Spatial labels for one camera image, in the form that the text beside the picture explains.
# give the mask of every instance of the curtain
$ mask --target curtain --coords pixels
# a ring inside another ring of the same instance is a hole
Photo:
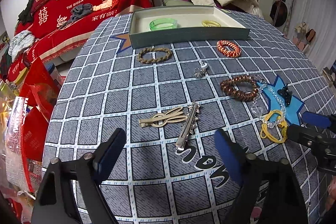
[[[294,28],[301,22],[316,31],[307,58],[320,72],[331,68],[336,59],[336,0],[294,0],[288,39],[292,40]]]

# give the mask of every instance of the red sofa cover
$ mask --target red sofa cover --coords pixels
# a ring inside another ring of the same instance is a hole
[[[61,54],[82,46],[96,27],[105,19],[133,12],[139,8],[153,7],[153,0],[119,0],[114,8],[95,11],[86,17],[69,24],[66,28],[58,27],[71,16],[71,9],[82,3],[100,5],[105,0],[49,0],[33,14],[34,21],[26,25],[19,25],[16,34],[23,30],[30,30],[39,41],[28,50],[29,61],[41,57],[43,62],[50,61]],[[11,65],[8,79],[14,81],[20,71],[24,69],[22,55]]]

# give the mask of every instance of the braided tan hair tie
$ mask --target braided tan hair tie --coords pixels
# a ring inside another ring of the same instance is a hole
[[[167,55],[166,56],[163,56],[163,57],[160,57],[160,58],[156,58],[156,59],[143,59],[142,56],[148,52],[166,52]],[[163,61],[166,61],[168,59],[170,59],[172,56],[172,52],[170,49],[168,48],[144,48],[141,52],[139,52],[138,54],[138,61],[140,63],[143,63],[143,64],[152,64],[152,63],[160,63],[160,62],[163,62]]]

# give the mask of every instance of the screw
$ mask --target screw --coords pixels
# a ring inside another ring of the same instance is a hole
[[[56,163],[58,163],[58,161],[59,161],[59,158],[52,158],[52,159],[50,160],[50,163],[51,163],[51,164],[56,164]]]
[[[285,165],[289,164],[288,159],[285,159],[285,158],[282,158],[282,159],[280,160],[280,162],[281,162],[282,164],[285,164]]]
[[[257,156],[255,154],[248,153],[248,154],[246,154],[246,158],[249,159],[249,160],[255,160],[257,158]]]
[[[88,152],[88,153],[85,153],[85,154],[84,154],[83,158],[84,158],[85,160],[89,160],[89,159],[92,158],[92,156],[93,156],[93,154],[90,153],[90,152]]]

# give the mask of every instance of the green bangle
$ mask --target green bangle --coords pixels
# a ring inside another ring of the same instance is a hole
[[[151,29],[151,31],[176,29],[176,28],[177,28],[177,20],[172,18],[159,18],[153,20],[149,24],[149,29]]]

